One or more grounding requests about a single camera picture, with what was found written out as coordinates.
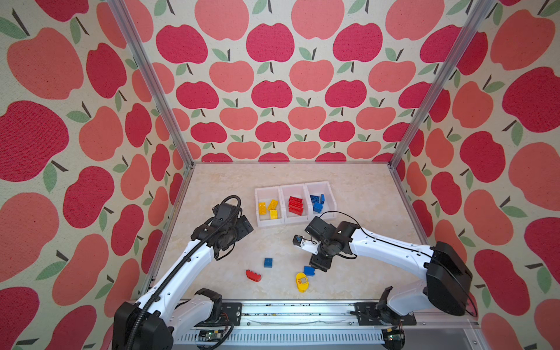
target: lego brick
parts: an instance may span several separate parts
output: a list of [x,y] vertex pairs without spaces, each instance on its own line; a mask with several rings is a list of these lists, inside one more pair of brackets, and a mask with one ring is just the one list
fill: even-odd
[[275,199],[273,199],[273,200],[270,202],[269,206],[268,206],[268,210],[274,210],[274,209],[276,209],[276,206],[277,206],[277,205],[278,205],[278,201],[275,200]]
[[267,213],[267,204],[264,202],[259,203],[259,214],[265,215]]
[[253,272],[251,270],[246,270],[245,274],[247,275],[247,278],[250,279],[251,281],[259,282],[262,279],[262,276],[260,274]]
[[314,276],[315,275],[315,269],[310,267],[310,266],[304,266],[304,273],[306,276]]
[[323,205],[321,203],[313,203],[313,211],[315,213],[320,213],[323,211]]
[[289,212],[294,213],[294,214],[298,214],[299,216],[301,216],[304,212],[304,209],[303,208],[290,207]]

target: wall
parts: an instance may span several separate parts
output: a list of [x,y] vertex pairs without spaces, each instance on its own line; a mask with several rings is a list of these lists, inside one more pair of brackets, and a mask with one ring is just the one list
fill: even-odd
[[164,90],[196,162],[389,160],[471,7],[142,2],[155,27],[145,50],[175,75]]
[[0,16],[0,349],[107,349],[184,166],[106,2]]
[[410,144],[403,184],[431,243],[473,272],[492,348],[558,349],[559,3],[502,3],[474,39],[488,38],[484,62],[446,84],[451,110]]

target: red apple print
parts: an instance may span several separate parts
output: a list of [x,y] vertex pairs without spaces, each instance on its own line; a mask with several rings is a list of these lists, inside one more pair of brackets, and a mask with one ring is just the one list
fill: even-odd
[[42,194],[19,193],[0,208],[0,227],[0,282],[4,282],[37,261],[43,246],[57,234],[58,212]]
[[198,142],[225,142],[227,133],[218,123],[197,123],[190,129],[190,135]]
[[546,52],[555,32],[553,21],[519,10],[498,29],[490,58],[494,63],[501,63],[506,71],[528,67]]
[[76,50],[52,28],[10,45],[6,59],[14,78],[42,99],[65,100],[73,89],[82,87],[83,69]]
[[208,83],[183,83],[177,88],[177,101],[188,109],[214,109],[220,100],[216,90]]
[[264,122],[255,130],[255,136],[262,142],[285,142],[290,139],[292,132],[284,122]]
[[361,26],[354,23],[338,33],[333,54],[339,61],[369,62],[379,54],[382,45],[383,34],[376,24]]
[[284,153],[265,153],[259,158],[259,162],[289,162],[290,158]]
[[87,13],[90,8],[87,0],[35,0],[35,2],[47,15],[59,22],[69,21],[77,13]]
[[119,306],[132,298],[132,293],[138,284],[139,277],[140,267],[136,259],[128,259],[121,265],[115,283],[105,299],[105,316],[113,318]]
[[508,175],[513,186],[521,189],[525,199],[542,208],[560,211],[560,157],[551,145],[531,143],[511,160]]
[[0,290],[0,312],[5,315],[0,321],[0,329],[2,329],[0,349],[13,348],[21,332],[35,318],[38,309],[39,296],[33,289],[11,287]]
[[94,223],[105,203],[113,196],[115,183],[107,170],[89,166],[64,195],[62,212],[70,226],[85,228]]
[[491,183],[502,175],[506,168],[506,156],[501,144],[494,142],[487,131],[476,132],[463,141],[459,152],[473,172],[475,178]]
[[208,153],[202,156],[202,162],[233,162],[225,153]]
[[285,108],[292,102],[292,90],[282,80],[265,80],[253,87],[251,99],[261,108]]
[[[449,25],[432,33],[420,49],[420,59],[426,63],[443,62],[447,58],[461,28]],[[486,33],[477,32],[457,64],[461,74],[473,74],[488,52]]]
[[356,134],[354,124],[349,121],[345,122],[330,122],[325,124],[319,131],[319,138],[323,141],[332,142],[350,141]]
[[499,316],[490,312],[482,318],[480,323],[482,333],[490,347],[494,350],[522,350],[517,334],[510,323]]
[[124,131],[128,141],[134,147],[141,147],[146,136],[152,131],[152,118],[146,107],[139,103],[132,106],[124,122]]
[[502,107],[534,133],[560,125],[560,77],[549,67],[538,67],[517,78],[506,90]]
[[169,151],[167,147],[162,144],[156,146],[156,151],[152,154],[152,162],[150,168],[152,169],[152,176],[156,181],[161,181],[164,178],[165,171],[169,167]]
[[130,251],[143,224],[142,208],[136,204],[129,204],[123,208],[111,234],[111,248],[116,255],[123,256]]
[[545,217],[530,223],[525,229],[525,242],[560,283],[560,218]]
[[416,131],[416,135],[408,145],[410,149],[410,154],[414,157],[418,157],[422,150],[424,149],[424,132],[422,130]]
[[331,107],[360,106],[366,100],[366,85],[361,80],[341,80],[326,91],[325,102]]
[[257,62],[285,62],[293,55],[292,33],[284,24],[258,25],[247,35],[247,53]]
[[439,23],[443,0],[397,0],[385,17],[385,28],[397,40],[419,40]]
[[293,29],[305,39],[328,39],[337,32],[344,18],[344,3],[334,0],[297,0],[292,7]]
[[346,156],[343,153],[323,153],[315,159],[316,162],[346,162]]
[[444,213],[453,215],[459,211],[463,199],[461,187],[453,181],[453,175],[447,171],[437,173],[432,179],[431,189]]
[[127,72],[119,55],[109,45],[100,43],[87,54],[87,76],[99,96],[109,99],[127,83]]
[[148,273],[152,265],[153,257],[156,256],[157,248],[160,246],[164,233],[161,230],[153,230],[148,238],[148,243],[142,251],[142,271]]
[[169,185],[169,201],[171,202],[172,206],[175,205],[175,200],[177,200],[177,195],[179,194],[179,189],[181,188],[182,183],[183,177],[180,173],[176,172],[175,175],[173,175],[173,181],[171,182],[171,185]]
[[404,133],[407,132],[408,123],[400,122],[391,125],[383,133],[383,140],[387,142],[399,142],[403,139]]
[[430,237],[433,231],[432,215],[430,214],[426,203],[423,200],[417,199],[412,203],[412,208],[420,220],[420,224],[424,229],[426,237]]
[[76,246],[74,256],[54,281],[54,302],[67,306],[82,300],[95,287],[108,258],[109,248],[103,236],[93,234],[82,238]]
[[507,256],[491,249],[480,250],[474,256],[474,267],[503,311],[521,316],[529,310],[527,284],[517,275]]
[[[399,96],[399,106],[402,108],[419,108],[430,86],[430,83],[420,82],[407,87]],[[451,107],[451,97],[449,91],[443,89],[430,109],[430,117],[436,123],[441,122],[447,116],[449,107]]]
[[62,119],[31,101],[11,103],[0,118],[0,129],[0,179],[11,182],[36,177],[69,141]]
[[171,63],[202,63],[208,57],[204,39],[186,24],[163,27],[156,35],[156,46],[161,56]]
[[239,40],[249,26],[249,10],[243,0],[199,0],[194,17],[200,29],[216,40]]
[[90,336],[97,320],[91,305],[83,305],[66,314],[54,328],[53,336],[45,350],[81,349]]

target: table surface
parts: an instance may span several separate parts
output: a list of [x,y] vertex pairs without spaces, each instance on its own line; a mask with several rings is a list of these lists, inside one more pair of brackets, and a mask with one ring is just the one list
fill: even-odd
[[[309,238],[304,232],[307,223],[257,227],[255,188],[315,181],[329,181],[338,210],[354,217],[364,228],[420,244],[384,164],[197,164],[156,280],[184,251],[193,230],[213,216],[212,207],[231,194],[241,198],[243,214],[255,230],[238,242],[228,257],[206,266],[185,298],[205,287],[225,299],[371,299],[379,298],[385,287],[417,279],[375,259],[335,257],[331,269],[326,273],[316,270],[309,278],[309,289],[300,293],[296,274],[303,272],[311,255],[295,247],[292,239],[295,234]],[[351,219],[337,214],[328,220],[334,226],[340,221]],[[264,267],[264,258],[273,259],[272,268]],[[262,280],[249,280],[247,269],[261,274]]]

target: white plastic bin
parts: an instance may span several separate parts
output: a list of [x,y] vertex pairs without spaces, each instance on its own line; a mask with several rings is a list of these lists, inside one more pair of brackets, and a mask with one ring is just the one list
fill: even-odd
[[[270,218],[270,211],[268,211],[268,206],[270,202],[275,199],[278,201],[276,210],[278,211],[278,219]],[[284,224],[284,208],[282,207],[282,196],[280,193],[280,187],[263,187],[255,188],[255,204],[256,204],[256,225],[258,227],[268,227],[274,225]],[[259,203],[266,203],[267,213],[264,215],[259,214]]]
[[[309,218],[311,217],[309,216],[309,214],[313,211],[313,208],[311,206],[311,198],[309,197],[309,193],[307,192],[305,184],[280,186],[280,194],[282,200],[282,209],[284,210],[284,213],[286,213],[284,221],[285,223],[309,222]],[[301,216],[288,210],[290,196],[303,199],[304,212]]]
[[[328,181],[320,181],[316,183],[306,183],[305,187],[309,195],[317,195],[321,197],[322,194],[325,195],[325,203],[323,203],[323,210],[321,213],[327,212],[329,210],[337,210],[337,201],[334,200],[333,192],[330,189],[330,184]],[[315,213],[313,211],[313,203],[311,204],[311,215],[309,215],[309,220],[311,221],[314,216],[320,216],[320,213]],[[336,217],[336,213],[326,213],[325,215],[321,216],[321,219],[334,219]]]

